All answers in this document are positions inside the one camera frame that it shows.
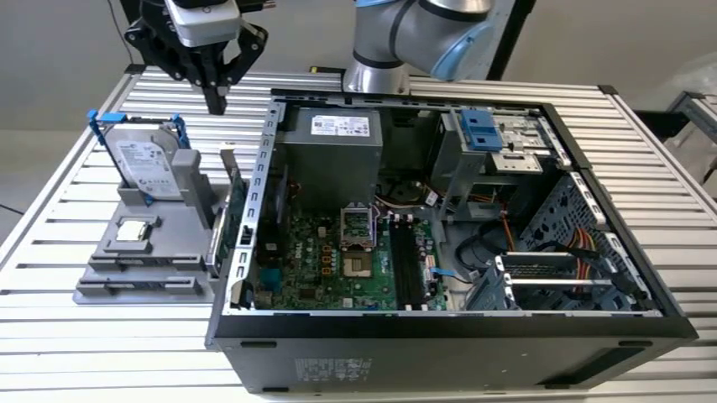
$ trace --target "expansion slot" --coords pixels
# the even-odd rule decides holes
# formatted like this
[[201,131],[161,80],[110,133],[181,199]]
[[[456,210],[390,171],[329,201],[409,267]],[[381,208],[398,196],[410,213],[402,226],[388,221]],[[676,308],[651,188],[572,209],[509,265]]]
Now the expansion slot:
[[400,309],[421,310],[424,300],[424,278],[416,236],[412,223],[392,222],[392,262],[394,267],[396,295]]

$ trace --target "aluminum work table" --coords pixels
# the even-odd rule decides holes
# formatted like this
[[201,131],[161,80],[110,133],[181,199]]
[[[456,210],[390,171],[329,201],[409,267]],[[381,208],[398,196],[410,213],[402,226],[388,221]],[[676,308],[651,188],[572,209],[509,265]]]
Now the aluminum work table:
[[[246,150],[250,175],[271,87],[337,91],[338,75],[250,74],[226,115],[159,70],[127,74],[102,110],[182,113],[202,168],[227,181],[219,144]],[[205,306],[77,306],[75,283],[118,202],[119,175],[89,130],[0,248],[0,401],[559,400],[717,401],[717,206],[620,96],[597,86],[413,79],[417,96],[551,102],[700,340],[589,391],[518,395],[250,395],[223,354],[205,349]]]
[[717,198],[717,96],[683,92],[668,112],[683,112],[691,123],[665,146],[707,194]]

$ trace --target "power supply label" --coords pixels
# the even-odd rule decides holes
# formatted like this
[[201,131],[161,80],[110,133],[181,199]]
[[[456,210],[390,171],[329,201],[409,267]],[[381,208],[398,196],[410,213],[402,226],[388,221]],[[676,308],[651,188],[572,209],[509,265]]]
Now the power supply label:
[[370,137],[369,118],[317,115],[312,119],[312,134],[318,136]]
[[372,361],[373,359],[295,359],[297,378],[303,382],[366,381]]
[[123,140],[117,142],[117,148],[141,191],[157,199],[182,196],[167,156],[159,145]]

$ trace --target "motherboard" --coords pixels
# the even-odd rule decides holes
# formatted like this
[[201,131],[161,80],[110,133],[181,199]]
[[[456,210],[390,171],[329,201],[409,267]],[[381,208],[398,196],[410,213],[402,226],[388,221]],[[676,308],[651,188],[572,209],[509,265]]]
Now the motherboard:
[[[366,310],[405,309],[397,298],[394,251],[392,248],[392,221],[373,217],[372,230],[362,230],[362,217],[350,212],[342,216],[295,213],[290,220],[287,247],[282,268],[265,268],[274,275],[265,276],[258,291],[259,308],[277,310]],[[369,248],[346,246],[342,231],[353,236],[374,234]],[[440,282],[430,276],[428,262],[436,262],[434,240],[428,222],[412,226],[414,247],[402,251],[404,259],[416,262],[416,276],[421,279],[424,310],[445,310],[446,300]]]

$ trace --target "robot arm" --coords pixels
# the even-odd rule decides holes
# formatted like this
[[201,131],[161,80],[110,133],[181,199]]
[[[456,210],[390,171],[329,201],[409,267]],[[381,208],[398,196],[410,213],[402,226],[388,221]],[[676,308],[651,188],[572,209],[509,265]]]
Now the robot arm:
[[[492,41],[492,0],[356,0],[354,62],[348,92],[409,93],[405,63],[445,81],[466,78]],[[141,18],[125,34],[146,59],[205,94],[211,114],[223,114],[229,87],[262,55],[267,31],[243,13],[271,0],[142,0]],[[223,52],[237,40],[241,54]]]
[[[211,114],[226,110],[229,87],[239,82],[262,55],[269,33],[242,19],[271,8],[267,0],[143,0],[141,18],[125,38],[175,80],[185,78],[205,94]],[[241,54],[225,62],[229,41]]]

